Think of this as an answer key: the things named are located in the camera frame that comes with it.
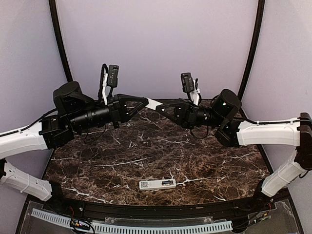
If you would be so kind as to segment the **grey battery cover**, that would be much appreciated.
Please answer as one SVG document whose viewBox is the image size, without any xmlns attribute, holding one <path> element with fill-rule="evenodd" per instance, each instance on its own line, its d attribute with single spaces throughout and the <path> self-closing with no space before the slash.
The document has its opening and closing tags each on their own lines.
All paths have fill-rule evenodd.
<svg viewBox="0 0 312 234">
<path fill-rule="evenodd" d="M 148 108 L 148 109 L 154 110 L 154 111 L 156 111 L 157 106 L 163 105 L 162 102 L 153 100 L 151 98 L 147 98 L 147 100 L 148 100 L 148 104 L 145 107 Z"/>
</svg>

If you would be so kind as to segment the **white remote control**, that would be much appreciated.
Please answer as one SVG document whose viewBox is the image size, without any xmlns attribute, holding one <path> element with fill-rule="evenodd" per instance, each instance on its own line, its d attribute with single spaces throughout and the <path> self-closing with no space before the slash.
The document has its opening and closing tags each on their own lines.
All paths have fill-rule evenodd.
<svg viewBox="0 0 312 234">
<path fill-rule="evenodd" d="M 170 186 L 162 186 L 162 182 L 166 180 L 173 180 L 174 185 Z M 176 187 L 175 179 L 164 179 L 164 180 L 149 180 L 149 181 L 140 181 L 139 189 L 141 191 L 149 191 L 149 190 L 162 190 L 162 189 L 172 189 Z"/>
</svg>

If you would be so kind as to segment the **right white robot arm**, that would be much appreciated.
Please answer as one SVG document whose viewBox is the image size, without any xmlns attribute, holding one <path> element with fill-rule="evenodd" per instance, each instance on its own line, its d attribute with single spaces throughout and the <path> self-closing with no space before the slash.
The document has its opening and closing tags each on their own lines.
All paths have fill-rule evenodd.
<svg viewBox="0 0 312 234">
<path fill-rule="evenodd" d="M 155 110 L 182 128 L 191 130 L 202 125 L 215 128 L 214 137 L 223 146 L 277 144 L 296 147 L 277 171 L 259 183 L 256 195 L 249 200 L 249 208 L 258 212 L 267 205 L 268 197 L 273 197 L 302 173 L 312 169 L 312 118 L 308 113 L 267 122 L 236 118 L 241 106 L 236 94 L 224 89 L 212 100 L 210 107 L 180 99 L 173 103 L 157 104 Z"/>
</svg>

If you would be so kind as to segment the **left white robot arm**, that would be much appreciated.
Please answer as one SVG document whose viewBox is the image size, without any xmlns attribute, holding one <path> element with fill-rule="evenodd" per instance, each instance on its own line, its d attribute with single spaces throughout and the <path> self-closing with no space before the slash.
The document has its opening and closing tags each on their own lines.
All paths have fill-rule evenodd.
<svg viewBox="0 0 312 234">
<path fill-rule="evenodd" d="M 69 208 L 61 187 L 23 172 L 6 158 L 17 154 L 62 147 L 83 130 L 112 123 L 118 128 L 148 105 L 145 97 L 118 94 L 107 102 L 96 102 L 84 95 L 77 81 L 68 82 L 53 92 L 55 109 L 34 123 L 0 135 L 0 183 L 48 201 L 57 212 Z"/>
</svg>

